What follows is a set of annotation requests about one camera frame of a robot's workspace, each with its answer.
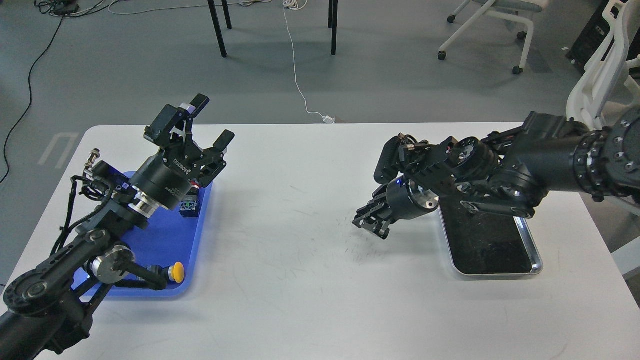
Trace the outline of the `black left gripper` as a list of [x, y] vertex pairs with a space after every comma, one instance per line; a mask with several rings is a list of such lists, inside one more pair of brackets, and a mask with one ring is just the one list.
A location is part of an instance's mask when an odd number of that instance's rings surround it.
[[158, 147], [131, 177], [136, 194], [130, 203], [135, 212], [155, 212], [159, 207], [174, 210], [195, 181], [208, 187], [226, 168], [224, 154], [235, 134], [224, 130], [210, 148], [199, 148], [193, 141], [194, 118], [208, 105], [210, 98], [198, 94], [190, 104], [165, 105], [144, 139]]

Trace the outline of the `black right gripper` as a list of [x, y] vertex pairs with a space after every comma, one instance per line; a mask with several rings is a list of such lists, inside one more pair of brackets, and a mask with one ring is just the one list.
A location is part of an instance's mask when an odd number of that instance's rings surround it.
[[383, 184], [372, 196], [356, 211], [352, 224], [383, 240], [389, 236], [391, 224], [429, 214], [439, 206], [438, 194], [405, 177]]

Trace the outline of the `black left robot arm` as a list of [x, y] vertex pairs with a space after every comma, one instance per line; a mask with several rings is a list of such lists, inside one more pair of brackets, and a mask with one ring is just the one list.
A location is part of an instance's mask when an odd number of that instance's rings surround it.
[[3, 294], [3, 360], [61, 354], [88, 338], [94, 312], [113, 287], [162, 291], [185, 280], [180, 262], [137, 264], [123, 237], [146, 229], [157, 209], [175, 209], [226, 168], [233, 132], [224, 130], [205, 149], [193, 139], [194, 119], [209, 102], [198, 94], [188, 104], [165, 105], [144, 131], [158, 151], [132, 177], [100, 161], [98, 149], [90, 152], [83, 173], [71, 178], [65, 224], [49, 257]]

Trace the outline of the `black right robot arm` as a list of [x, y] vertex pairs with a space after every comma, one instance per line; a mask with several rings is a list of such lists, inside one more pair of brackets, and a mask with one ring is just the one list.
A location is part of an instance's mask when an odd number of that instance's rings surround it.
[[381, 239], [398, 220], [434, 212], [445, 201], [470, 214], [524, 219], [551, 191], [639, 196], [639, 107], [613, 126], [590, 130], [563, 116], [531, 112], [524, 123], [484, 139], [448, 137], [439, 144], [398, 134], [374, 171], [379, 185], [353, 224]]

